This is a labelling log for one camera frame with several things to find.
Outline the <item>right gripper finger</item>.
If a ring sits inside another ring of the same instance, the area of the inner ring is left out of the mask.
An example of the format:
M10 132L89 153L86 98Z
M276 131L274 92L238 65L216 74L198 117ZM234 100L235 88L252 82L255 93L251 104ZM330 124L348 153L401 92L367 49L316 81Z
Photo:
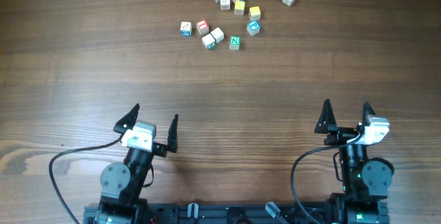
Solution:
M317 134L328 134L336 131L337 123L331 106L331 101L326 99L323 103L322 111L314 132Z
M369 123L369 117L371 115L375 115L373 108L371 107L370 103L368 101L365 101L362 106L362 123L368 124Z

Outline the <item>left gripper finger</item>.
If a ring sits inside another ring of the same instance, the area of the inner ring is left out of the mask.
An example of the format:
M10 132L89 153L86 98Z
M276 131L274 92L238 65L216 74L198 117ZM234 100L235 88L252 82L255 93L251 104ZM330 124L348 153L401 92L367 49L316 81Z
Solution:
M168 137L167 137L167 150L169 152L176 153L178 149L178 115L175 114L171 122Z
M118 120L115 125L115 130L131 130L136 124L140 105L137 103L125 116Z

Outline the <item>white block blue base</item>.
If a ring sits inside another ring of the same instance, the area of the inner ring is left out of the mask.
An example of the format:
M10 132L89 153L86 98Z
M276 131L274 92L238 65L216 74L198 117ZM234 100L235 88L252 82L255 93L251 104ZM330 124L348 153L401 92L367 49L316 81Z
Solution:
M180 32L182 36L190 37L192 35L192 23L187 21L182 21Z

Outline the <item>red letter I block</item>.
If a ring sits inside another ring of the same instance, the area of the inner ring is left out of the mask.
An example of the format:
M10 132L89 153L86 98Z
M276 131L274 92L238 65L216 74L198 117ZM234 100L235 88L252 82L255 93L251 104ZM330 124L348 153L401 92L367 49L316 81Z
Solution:
M209 32L209 25L206 20L200 20L196 23L196 28L200 35L207 34Z

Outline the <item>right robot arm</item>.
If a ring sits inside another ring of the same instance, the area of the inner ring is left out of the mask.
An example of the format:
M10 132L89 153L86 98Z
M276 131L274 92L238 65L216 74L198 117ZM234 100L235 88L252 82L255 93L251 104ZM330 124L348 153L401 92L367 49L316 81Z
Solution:
M337 125L331 101L325 100L314 130L326 134L326 148L337 149L333 160L336 178L343 193L333 193L315 209L314 216L323 223L389 223L388 188L394 174L393 165L379 157L369 158L367 148L379 143L389 132L387 118L377 115L369 103L362 107L362 121L354 128Z

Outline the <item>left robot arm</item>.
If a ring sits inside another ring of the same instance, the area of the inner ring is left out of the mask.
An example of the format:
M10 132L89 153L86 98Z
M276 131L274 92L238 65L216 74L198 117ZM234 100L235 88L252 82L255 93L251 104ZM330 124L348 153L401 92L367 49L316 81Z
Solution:
M168 131L167 143L155 141L156 125L137 119L140 105L136 104L114 125L121 135L122 146L128 149L121 163L108 165L101 173L101 199L96 210L84 211L84 223L137 224L155 223L156 217L147 200L140 197L141 190L150 185L145 182L153 172L155 156L165 158L178 149L178 115L175 114Z

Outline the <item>white block green side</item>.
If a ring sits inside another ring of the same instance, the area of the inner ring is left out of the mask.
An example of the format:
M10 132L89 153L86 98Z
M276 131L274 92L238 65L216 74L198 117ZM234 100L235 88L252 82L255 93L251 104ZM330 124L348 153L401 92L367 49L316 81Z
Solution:
M211 34L207 34L202 38L202 43L207 50L211 50L216 46L216 40Z

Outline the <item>white plain wooden block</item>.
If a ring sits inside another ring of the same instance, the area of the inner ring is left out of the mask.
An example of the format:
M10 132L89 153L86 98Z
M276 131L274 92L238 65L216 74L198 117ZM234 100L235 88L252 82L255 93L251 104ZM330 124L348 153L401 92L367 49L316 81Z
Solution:
M225 38L224 32L220 28L216 28L210 32L217 43L221 42Z

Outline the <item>blue letter P block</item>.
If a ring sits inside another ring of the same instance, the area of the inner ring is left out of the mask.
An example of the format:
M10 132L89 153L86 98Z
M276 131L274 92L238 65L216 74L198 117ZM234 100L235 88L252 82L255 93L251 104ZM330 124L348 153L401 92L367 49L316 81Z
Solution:
M260 24L257 21L251 21L247 24L247 31L251 36L260 32Z

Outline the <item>yellow block lower right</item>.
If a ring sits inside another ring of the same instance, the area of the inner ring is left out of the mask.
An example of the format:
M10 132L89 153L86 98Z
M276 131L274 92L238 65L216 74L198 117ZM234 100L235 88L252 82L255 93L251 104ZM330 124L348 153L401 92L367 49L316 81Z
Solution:
M249 8L249 18L251 21L257 21L260 19L261 11L259 6Z

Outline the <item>yellow block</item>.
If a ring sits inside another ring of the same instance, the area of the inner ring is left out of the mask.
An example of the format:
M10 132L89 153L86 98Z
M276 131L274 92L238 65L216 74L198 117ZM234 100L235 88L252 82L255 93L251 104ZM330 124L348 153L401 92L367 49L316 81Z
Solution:
M249 18L251 21L257 21L260 19L261 11L259 6L249 8Z
M236 1L234 4L234 14L244 15L244 12L245 12L245 2L244 1Z

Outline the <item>white block brown drawing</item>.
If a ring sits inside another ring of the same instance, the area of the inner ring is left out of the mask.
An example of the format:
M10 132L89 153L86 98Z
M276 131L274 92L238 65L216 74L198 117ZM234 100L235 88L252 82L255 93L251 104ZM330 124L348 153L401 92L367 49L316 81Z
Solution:
M220 0L221 10L229 10L231 6L231 0Z

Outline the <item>yellow block middle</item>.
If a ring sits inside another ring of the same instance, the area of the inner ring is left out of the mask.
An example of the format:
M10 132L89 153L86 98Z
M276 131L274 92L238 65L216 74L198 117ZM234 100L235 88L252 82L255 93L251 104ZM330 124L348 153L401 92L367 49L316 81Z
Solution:
M234 14L244 15L244 12L245 12L245 2L244 1L236 1L234 4Z

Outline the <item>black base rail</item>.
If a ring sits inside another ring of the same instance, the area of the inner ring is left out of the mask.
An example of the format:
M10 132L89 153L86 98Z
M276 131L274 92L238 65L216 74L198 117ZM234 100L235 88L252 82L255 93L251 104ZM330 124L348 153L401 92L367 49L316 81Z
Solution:
M390 223L386 203L306 202L308 214L320 223ZM84 209L84 223L311 223L298 204L277 205L189 205L156 203L147 207L90 206Z

